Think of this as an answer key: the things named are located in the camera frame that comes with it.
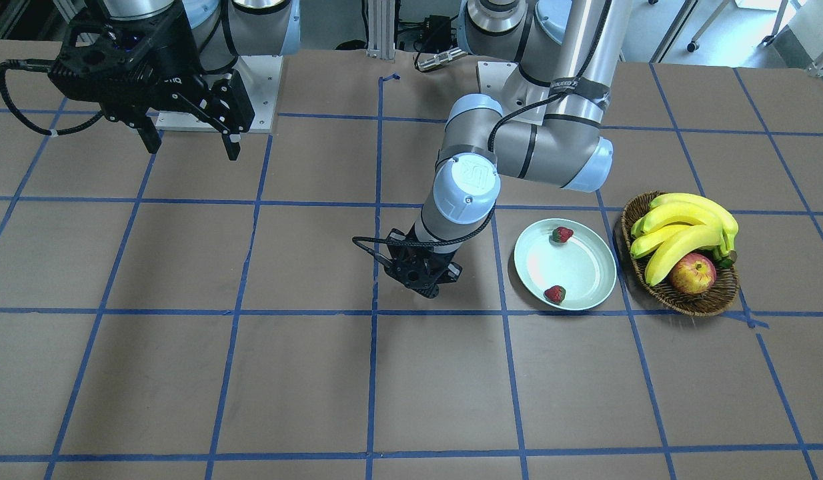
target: black cable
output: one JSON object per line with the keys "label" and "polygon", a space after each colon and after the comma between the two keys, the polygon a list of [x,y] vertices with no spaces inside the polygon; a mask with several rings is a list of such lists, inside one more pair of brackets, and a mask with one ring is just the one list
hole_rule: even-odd
{"label": "black cable", "polygon": [[429,39],[426,39],[426,42],[424,42],[424,46],[421,46],[420,50],[418,51],[418,54],[417,54],[417,55],[415,55],[415,57],[414,57],[414,69],[415,69],[415,70],[417,70],[417,71],[418,71],[418,72],[420,72],[420,73],[426,73],[426,72],[422,72],[422,71],[421,71],[421,69],[420,69],[420,66],[418,66],[418,60],[420,60],[420,54],[421,54],[421,53],[423,53],[423,51],[425,51],[425,49],[426,49],[427,45],[429,45],[429,44],[430,44],[430,42],[432,41],[432,39],[435,39],[435,37],[436,37],[436,33],[439,33],[439,31],[441,31],[441,30],[442,30],[442,28],[444,28],[446,25],[450,25],[450,24],[452,24],[452,22],[454,22],[454,19],[457,19],[457,18],[460,18],[460,16],[458,15],[458,13],[457,13],[457,15],[454,15],[454,16],[450,17],[450,19],[448,19],[448,21],[446,21],[446,22],[442,23],[441,25],[439,25],[439,27],[438,27],[438,28],[436,28],[435,30],[431,31]]}
{"label": "black cable", "polygon": [[369,45],[369,21],[367,21],[367,0],[361,0],[361,19],[363,19],[363,40]]}
{"label": "black cable", "polygon": [[[40,128],[38,125],[34,124],[30,121],[30,119],[26,118],[25,115],[17,108],[14,101],[11,100],[11,95],[9,95],[9,86],[6,85],[5,82],[5,73],[8,70],[22,70],[25,72],[45,72],[43,68],[49,69],[49,67],[45,67],[48,61],[35,61],[35,65],[30,65],[27,61],[24,60],[6,60],[0,63],[0,95],[3,97],[3,101],[5,106],[8,107],[9,112],[12,112],[22,124],[26,125],[30,128],[30,130],[35,131],[36,133],[40,133],[41,135],[52,136],[53,131],[47,130],[46,128]],[[70,128],[63,128],[61,130],[56,130],[55,134],[57,135],[70,135],[71,133],[78,133],[78,131],[85,130],[88,127],[91,127],[95,124],[95,122],[99,121],[100,118],[103,117],[103,112],[97,112],[92,116],[92,118],[88,119],[85,122],[82,122],[76,127]]]}
{"label": "black cable", "polygon": [[[604,2],[603,8],[601,8],[601,15],[598,17],[598,25],[595,27],[595,33],[592,35],[592,43],[589,46],[589,51],[586,52],[586,58],[583,61],[583,65],[580,66],[576,75],[574,75],[574,80],[576,82],[580,82],[580,79],[583,78],[583,74],[586,72],[586,68],[589,67],[590,61],[592,61],[592,57],[595,55],[595,49],[598,48],[598,42],[601,40],[601,33],[604,31],[604,25],[607,23],[607,14],[610,12],[610,3],[613,3],[613,0],[607,0]],[[574,91],[574,88],[571,88],[569,91],[559,91],[553,95],[550,95],[548,98],[544,100],[536,101],[535,103],[530,103],[525,107],[521,107],[509,115],[506,115],[502,119],[500,119],[497,123],[494,124],[492,127],[491,133],[488,134],[488,151],[494,152],[494,137],[498,132],[500,127],[503,127],[506,122],[510,121],[510,119],[514,119],[516,116],[521,115],[524,112],[530,111],[532,109],[537,109],[543,105],[548,105],[548,103],[553,103],[553,101],[557,101],[561,98],[567,97]]]}
{"label": "black cable", "polygon": [[469,234],[464,235],[463,237],[454,238],[452,240],[442,240],[441,242],[417,242],[414,240],[391,240],[388,238],[353,237],[353,243],[355,243],[355,245],[357,245],[360,249],[365,250],[365,252],[367,252],[370,255],[373,255],[374,257],[377,255],[375,250],[367,247],[366,245],[363,245],[361,242],[381,243],[382,245],[390,245],[393,247],[417,247],[423,249],[447,247],[450,245],[455,245],[456,243],[467,242],[467,240],[470,240],[473,237],[478,236],[478,234],[481,231],[485,230],[485,228],[488,226],[488,223],[492,221],[493,216],[494,206],[491,210],[488,211],[488,215],[486,215],[486,218],[484,219],[484,221],[482,221],[482,224],[480,224],[479,227],[476,227],[475,231],[472,231]]}

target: red apple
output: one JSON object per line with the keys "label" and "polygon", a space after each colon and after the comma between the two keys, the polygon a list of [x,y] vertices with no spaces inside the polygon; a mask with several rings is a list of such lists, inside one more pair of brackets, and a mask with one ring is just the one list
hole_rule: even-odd
{"label": "red apple", "polygon": [[691,252],[680,259],[670,273],[670,283],[677,291],[686,294],[707,292],[717,280],[714,264],[705,257]]}

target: banana bunch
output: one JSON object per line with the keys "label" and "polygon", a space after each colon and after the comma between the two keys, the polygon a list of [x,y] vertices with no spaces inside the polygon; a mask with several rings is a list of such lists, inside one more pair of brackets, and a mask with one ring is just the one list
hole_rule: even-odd
{"label": "banana bunch", "polygon": [[649,213],[631,228],[631,256],[652,254],[646,265],[646,283],[655,286],[689,252],[708,249],[719,267],[731,267],[737,258],[734,238],[738,222],[720,204],[691,193],[666,193],[649,204]]}

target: fruit basket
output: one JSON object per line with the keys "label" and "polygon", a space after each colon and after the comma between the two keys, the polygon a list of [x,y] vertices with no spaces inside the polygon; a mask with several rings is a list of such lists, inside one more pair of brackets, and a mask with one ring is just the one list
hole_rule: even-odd
{"label": "fruit basket", "polygon": [[[649,212],[649,203],[658,195],[664,194],[662,191],[650,191],[631,199],[625,209],[622,210],[622,237],[625,239],[626,251],[631,249],[631,227],[640,217]],[[677,291],[670,285],[667,279],[662,280],[655,286],[646,283],[644,273],[646,265],[649,263],[649,256],[635,259],[627,255],[634,268],[634,273],[640,281],[640,285],[652,294],[660,303],[676,310],[695,317],[710,317],[725,312],[738,296],[740,280],[734,265],[729,268],[717,267],[717,280],[711,288],[699,295],[687,295]]]}

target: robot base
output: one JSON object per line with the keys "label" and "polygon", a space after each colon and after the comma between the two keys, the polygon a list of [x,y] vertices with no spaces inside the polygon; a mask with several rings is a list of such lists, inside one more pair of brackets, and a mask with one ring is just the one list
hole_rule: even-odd
{"label": "robot base", "polygon": [[[260,55],[259,57],[240,57],[235,65],[243,77],[254,109],[254,120],[249,131],[254,133],[271,133],[272,131],[272,119],[275,118],[275,103],[278,100],[283,61],[284,58],[280,55]],[[190,113],[181,112],[159,112],[156,127],[159,130],[213,131],[216,133],[210,125],[198,121]]]}

